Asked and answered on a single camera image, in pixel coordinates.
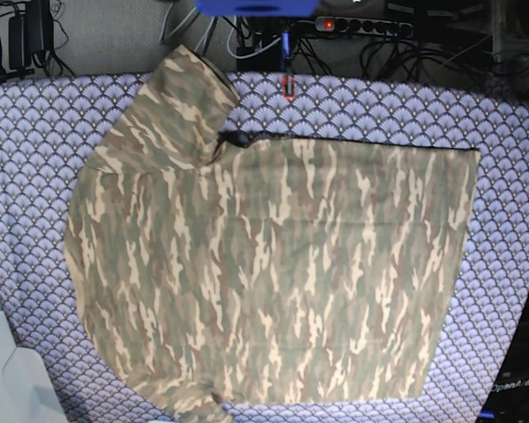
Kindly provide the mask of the black power strip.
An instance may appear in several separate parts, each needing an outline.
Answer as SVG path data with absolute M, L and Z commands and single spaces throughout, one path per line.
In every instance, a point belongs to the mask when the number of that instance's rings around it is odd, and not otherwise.
M 319 32 L 347 35 L 360 34 L 402 39 L 409 39 L 414 36 L 412 24 L 381 19 L 320 16 L 315 18 L 315 28 Z

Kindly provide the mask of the white plastic bin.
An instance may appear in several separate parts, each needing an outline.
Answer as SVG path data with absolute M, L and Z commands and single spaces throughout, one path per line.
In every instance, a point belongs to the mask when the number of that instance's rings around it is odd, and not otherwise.
M 0 304 L 0 422 L 66 420 L 41 356 L 16 345 Z

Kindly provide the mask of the black power adapter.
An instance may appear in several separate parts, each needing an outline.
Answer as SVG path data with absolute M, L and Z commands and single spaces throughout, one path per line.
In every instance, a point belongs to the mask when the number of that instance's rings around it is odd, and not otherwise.
M 8 21 L 8 58 L 13 71 L 31 65 L 43 68 L 54 44 L 53 19 L 49 1 L 26 2 Z

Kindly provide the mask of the black OpenArm box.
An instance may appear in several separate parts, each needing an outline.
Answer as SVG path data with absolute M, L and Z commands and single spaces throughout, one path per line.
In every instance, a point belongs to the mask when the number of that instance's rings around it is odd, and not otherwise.
M 529 422 L 529 295 L 479 422 Z

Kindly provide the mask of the camouflage T-shirt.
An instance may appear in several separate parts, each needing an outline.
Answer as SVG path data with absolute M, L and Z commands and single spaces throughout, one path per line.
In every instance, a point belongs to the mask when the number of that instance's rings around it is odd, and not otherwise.
M 226 402 L 421 394 L 466 243 L 475 150 L 219 137 L 239 97 L 172 51 L 78 175 L 63 241 L 106 364 L 183 422 Z

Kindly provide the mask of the purple fan-pattern tablecloth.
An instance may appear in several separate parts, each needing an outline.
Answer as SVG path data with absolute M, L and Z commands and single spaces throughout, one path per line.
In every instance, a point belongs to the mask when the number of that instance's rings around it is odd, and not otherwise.
M 481 165 L 466 252 L 421 395 L 348 404 L 229 407 L 239 422 L 473 422 L 529 293 L 529 105 L 360 79 L 235 73 L 226 129 L 392 145 L 475 148 Z M 71 422 L 163 412 L 106 368 L 76 313 L 63 234 L 78 171 L 130 104 L 140 74 L 0 85 L 0 302 L 16 343 L 44 360 Z

